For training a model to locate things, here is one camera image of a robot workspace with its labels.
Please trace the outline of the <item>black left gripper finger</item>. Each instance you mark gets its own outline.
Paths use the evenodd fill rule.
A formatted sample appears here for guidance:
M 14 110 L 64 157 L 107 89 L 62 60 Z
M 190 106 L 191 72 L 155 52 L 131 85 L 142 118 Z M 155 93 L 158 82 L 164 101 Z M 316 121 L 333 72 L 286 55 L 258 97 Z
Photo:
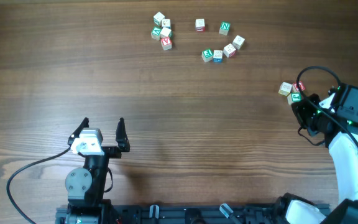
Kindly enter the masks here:
M 76 138 L 79 138 L 80 133 L 84 128 L 89 127 L 89 119 L 85 117 L 80 125 L 73 131 L 73 133 L 69 136 L 67 144 L 71 146 Z
M 116 128 L 116 142 L 118 148 L 123 152 L 130 151 L 130 143 L 126 133 L 124 118 L 120 118 Z

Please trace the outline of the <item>green J letter block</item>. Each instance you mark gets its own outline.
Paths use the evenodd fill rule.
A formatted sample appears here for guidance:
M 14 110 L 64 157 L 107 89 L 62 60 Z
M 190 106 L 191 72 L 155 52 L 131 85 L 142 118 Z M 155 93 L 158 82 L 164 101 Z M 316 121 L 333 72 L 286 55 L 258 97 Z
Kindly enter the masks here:
M 290 93 L 287 96 L 287 101 L 289 105 L 292 105 L 293 103 L 300 102 L 302 100 L 302 95 L 298 92 Z

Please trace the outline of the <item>red letter wooden block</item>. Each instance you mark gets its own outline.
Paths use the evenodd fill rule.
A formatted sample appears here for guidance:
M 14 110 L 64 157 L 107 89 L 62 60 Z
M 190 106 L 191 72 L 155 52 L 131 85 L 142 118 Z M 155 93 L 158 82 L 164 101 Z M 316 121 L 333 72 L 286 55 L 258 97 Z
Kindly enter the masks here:
M 300 91 L 305 91 L 305 90 L 306 88 L 301 81 L 292 84 L 292 92 L 294 93 L 299 93 Z

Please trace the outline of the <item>yellow side picture block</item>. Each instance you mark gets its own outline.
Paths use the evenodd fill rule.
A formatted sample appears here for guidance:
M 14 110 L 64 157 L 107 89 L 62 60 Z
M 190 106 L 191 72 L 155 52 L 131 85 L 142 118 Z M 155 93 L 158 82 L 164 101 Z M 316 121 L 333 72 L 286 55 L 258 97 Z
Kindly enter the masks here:
M 288 96 L 288 95 L 291 93 L 291 90 L 292 90 L 292 84 L 291 84 L 291 83 L 287 83 L 287 82 L 283 82 L 283 83 L 280 85 L 280 88 L 279 88 L 278 93 L 279 93 L 280 95 L 283 95 L 283 96 Z

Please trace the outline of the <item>yellow edged picture block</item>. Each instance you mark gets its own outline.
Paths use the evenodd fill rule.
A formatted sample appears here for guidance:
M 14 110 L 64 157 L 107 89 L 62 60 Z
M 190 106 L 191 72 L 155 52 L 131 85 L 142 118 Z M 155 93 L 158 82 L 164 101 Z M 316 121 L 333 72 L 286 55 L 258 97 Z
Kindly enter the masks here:
M 232 41 L 232 45 L 234 46 L 235 49 L 239 50 L 243 44 L 245 43 L 245 38 L 237 35 L 234 40 Z

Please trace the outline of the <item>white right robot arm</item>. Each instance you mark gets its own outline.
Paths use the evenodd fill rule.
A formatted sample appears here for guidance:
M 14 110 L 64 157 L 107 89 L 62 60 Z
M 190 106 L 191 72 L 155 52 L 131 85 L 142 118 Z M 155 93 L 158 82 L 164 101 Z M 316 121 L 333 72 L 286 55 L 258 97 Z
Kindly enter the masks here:
M 303 98 L 300 93 L 288 96 L 300 129 L 310 136 L 322 133 L 334 162 L 339 202 L 329 214 L 316 205 L 292 195 L 280 199 L 275 219 L 284 223 L 358 223 L 358 95 L 333 93 L 325 100 L 317 94 Z

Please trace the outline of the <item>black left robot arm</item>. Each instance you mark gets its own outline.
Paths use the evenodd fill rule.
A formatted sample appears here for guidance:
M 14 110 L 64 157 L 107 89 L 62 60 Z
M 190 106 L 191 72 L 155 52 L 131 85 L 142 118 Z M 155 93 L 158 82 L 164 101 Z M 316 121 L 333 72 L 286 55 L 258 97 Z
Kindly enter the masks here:
M 102 142 L 100 129 L 91 128 L 88 118 L 84 118 L 68 138 L 70 149 L 85 162 L 65 179 L 68 206 L 66 212 L 56 218 L 56 223 L 119 223 L 111 201 L 103 197 L 112 189 L 105 187 L 106 177 L 112 176 L 109 160 L 120 159 L 123 152 L 130 151 L 124 118 L 117 124 L 117 146 L 103 146 Z

